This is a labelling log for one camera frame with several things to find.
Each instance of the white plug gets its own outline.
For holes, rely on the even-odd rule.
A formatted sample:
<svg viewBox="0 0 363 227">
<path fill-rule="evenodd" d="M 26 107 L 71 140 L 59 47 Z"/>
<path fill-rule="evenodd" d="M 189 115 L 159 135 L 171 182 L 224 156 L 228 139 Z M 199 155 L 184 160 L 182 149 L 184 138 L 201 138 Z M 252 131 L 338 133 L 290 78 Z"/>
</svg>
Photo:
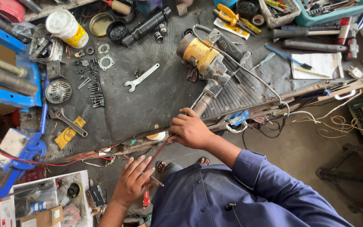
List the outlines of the white plug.
<svg viewBox="0 0 363 227">
<path fill-rule="evenodd" d="M 352 76 L 354 79 L 360 79 L 362 77 L 362 72 L 357 67 L 350 66 L 351 69 L 348 69 L 348 74 Z"/>
</svg>

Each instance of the concrete floor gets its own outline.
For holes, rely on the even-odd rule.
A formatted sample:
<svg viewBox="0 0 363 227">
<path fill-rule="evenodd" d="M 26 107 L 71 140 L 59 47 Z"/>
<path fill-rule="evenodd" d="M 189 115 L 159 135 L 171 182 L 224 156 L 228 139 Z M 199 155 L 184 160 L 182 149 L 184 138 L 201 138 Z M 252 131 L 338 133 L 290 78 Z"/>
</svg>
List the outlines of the concrete floor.
<svg viewBox="0 0 363 227">
<path fill-rule="evenodd" d="M 340 103 L 340 101 L 336 101 L 325 106 L 307 107 L 302 110 L 310 111 L 315 117 L 320 117 Z M 345 116 L 347 122 L 352 119 L 347 106 L 341 107 L 331 116 L 334 115 Z M 318 134 L 318 129 L 327 129 L 322 124 L 315 124 L 310 121 L 292 123 L 293 120 L 302 116 L 304 115 L 295 114 L 289 117 L 280 136 L 275 139 L 270 139 L 257 130 L 248 129 L 244 134 L 247 149 L 266 155 L 270 163 L 278 166 L 291 176 L 303 181 L 305 184 L 310 185 L 335 208 L 338 214 L 344 217 L 348 222 L 356 227 L 363 227 L 363 213 L 351 213 L 347 208 L 348 202 L 345 198 L 341 196 L 330 183 L 320 180 L 315 175 L 317 168 L 328 167 L 342 154 L 341 147 L 345 143 L 363 146 L 363 137 L 357 130 L 353 130 L 348 135 L 341 138 L 328 139 L 322 137 Z M 325 118 L 324 122 L 330 123 L 329 117 Z M 265 132 L 270 135 L 275 133 L 273 131 Z M 329 136 L 339 135 L 339 132 L 329 134 Z M 228 132 L 225 133 L 223 137 L 236 146 L 244 148 L 242 133 L 234 134 Z M 157 149 L 158 147 L 151 149 L 146 155 L 153 156 Z M 183 167 L 187 167 L 194 162 L 197 162 L 197 160 L 202 156 L 208 157 L 212 164 L 221 164 L 217 158 L 206 151 L 189 149 L 177 143 L 167 145 L 157 157 L 156 161 L 162 160 L 167 163 L 176 162 Z M 349 162 L 346 166 L 349 169 L 354 170 L 356 168 L 357 171 L 363 170 L 363 161 L 358 157 L 353 157 L 348 161 Z M 89 160 L 88 162 L 99 165 L 104 163 L 102 159 Z M 49 175 L 53 176 L 87 169 L 89 178 L 92 179 L 95 184 L 98 183 L 101 185 L 102 189 L 107 194 L 107 199 L 109 201 L 124 163 L 125 161 L 116 159 L 113 164 L 101 168 L 78 162 L 66 167 L 49 167 L 49 170 L 51 171 Z M 359 191 L 353 186 L 347 186 L 346 189 L 355 195 L 355 199 L 360 205 L 363 205 L 363 191 Z M 144 210 L 141 209 L 141 204 L 142 200 L 137 201 L 131 207 L 130 212 L 143 212 L 145 214 L 150 213 L 152 206 L 149 206 L 148 209 Z"/>
</svg>

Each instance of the person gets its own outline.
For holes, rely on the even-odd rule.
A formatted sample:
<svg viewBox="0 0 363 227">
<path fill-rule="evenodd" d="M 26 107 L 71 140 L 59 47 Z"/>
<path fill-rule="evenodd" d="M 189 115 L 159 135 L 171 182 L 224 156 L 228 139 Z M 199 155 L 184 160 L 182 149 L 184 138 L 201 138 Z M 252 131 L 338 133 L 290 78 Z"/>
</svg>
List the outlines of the person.
<svg viewBox="0 0 363 227">
<path fill-rule="evenodd" d="M 349 227 L 333 207 L 310 186 L 291 177 L 265 156 L 241 149 L 210 132 L 194 111 L 184 108 L 170 123 L 168 141 L 202 149 L 224 165 L 207 159 L 182 169 L 159 163 L 160 181 L 151 226 L 295 226 Z M 125 165 L 99 227 L 121 226 L 127 209 L 155 183 L 143 173 L 151 157 Z"/>
</svg>

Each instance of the can lid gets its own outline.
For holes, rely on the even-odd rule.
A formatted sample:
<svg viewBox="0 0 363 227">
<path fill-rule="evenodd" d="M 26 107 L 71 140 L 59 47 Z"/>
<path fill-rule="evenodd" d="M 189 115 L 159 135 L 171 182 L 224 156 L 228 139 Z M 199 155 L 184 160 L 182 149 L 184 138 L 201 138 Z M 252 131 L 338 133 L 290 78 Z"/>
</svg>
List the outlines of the can lid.
<svg viewBox="0 0 363 227">
<path fill-rule="evenodd" d="M 51 13 L 46 20 L 46 28 L 51 34 L 66 32 L 73 15 L 68 10 L 57 10 Z"/>
</svg>

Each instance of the blue shirt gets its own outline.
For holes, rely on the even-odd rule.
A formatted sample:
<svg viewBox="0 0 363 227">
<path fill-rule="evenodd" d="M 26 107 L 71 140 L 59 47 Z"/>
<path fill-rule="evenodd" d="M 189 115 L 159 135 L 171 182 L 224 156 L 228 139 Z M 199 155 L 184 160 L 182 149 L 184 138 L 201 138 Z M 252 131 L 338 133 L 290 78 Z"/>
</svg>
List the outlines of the blue shirt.
<svg viewBox="0 0 363 227">
<path fill-rule="evenodd" d="M 233 210 L 225 209 L 229 202 L 236 203 L 242 226 L 352 226 L 310 186 L 247 150 L 240 152 L 232 170 L 197 163 L 163 183 L 152 226 L 239 226 Z"/>
</svg>

